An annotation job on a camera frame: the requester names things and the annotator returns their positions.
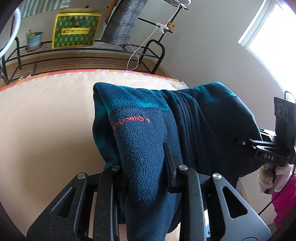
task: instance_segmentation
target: fleece jacket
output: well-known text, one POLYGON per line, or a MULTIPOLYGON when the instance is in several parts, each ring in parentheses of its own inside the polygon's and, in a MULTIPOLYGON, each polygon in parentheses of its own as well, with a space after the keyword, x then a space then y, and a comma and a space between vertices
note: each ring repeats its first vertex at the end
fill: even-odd
POLYGON ((120 221, 129 241, 163 241, 180 222, 180 194, 166 185, 163 143, 199 173, 238 178, 264 163, 252 147, 227 141, 228 132, 261 140, 253 114, 228 88, 215 82, 169 91, 94 85, 94 141, 106 166, 120 163, 129 179, 120 195, 120 221))

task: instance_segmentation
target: yellow label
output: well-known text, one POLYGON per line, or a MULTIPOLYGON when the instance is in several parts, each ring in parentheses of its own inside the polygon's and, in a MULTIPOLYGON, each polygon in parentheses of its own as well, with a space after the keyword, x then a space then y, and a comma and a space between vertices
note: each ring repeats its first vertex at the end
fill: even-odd
POLYGON ((90 28, 63 28, 61 35, 64 34, 89 34, 90 28))

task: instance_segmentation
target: pink clothing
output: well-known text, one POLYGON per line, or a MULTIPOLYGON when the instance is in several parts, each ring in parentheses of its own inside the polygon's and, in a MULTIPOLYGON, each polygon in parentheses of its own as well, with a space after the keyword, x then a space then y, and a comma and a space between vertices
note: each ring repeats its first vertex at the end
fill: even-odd
MULTIPOLYGON (((277 195, 277 192, 272 194, 272 199, 277 195)), ((296 173, 293 174, 290 182, 282 193, 273 201, 274 210, 277 216, 274 219, 274 224, 278 229, 285 221, 287 215, 290 213, 296 204, 296 173)))

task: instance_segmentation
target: potted plant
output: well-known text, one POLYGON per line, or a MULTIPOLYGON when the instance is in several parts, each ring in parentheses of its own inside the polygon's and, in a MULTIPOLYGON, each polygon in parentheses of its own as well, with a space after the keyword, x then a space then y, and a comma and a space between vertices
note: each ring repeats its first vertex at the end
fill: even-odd
POLYGON ((43 32, 32 32, 31 29, 26 33, 27 50, 33 50, 41 46, 41 37, 43 32))

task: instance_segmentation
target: window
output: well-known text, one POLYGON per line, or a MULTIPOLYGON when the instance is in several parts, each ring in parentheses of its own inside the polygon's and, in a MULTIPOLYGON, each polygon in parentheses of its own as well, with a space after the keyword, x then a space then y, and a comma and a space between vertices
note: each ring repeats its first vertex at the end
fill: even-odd
POLYGON ((296 16, 264 0, 239 43, 296 97, 296 16))

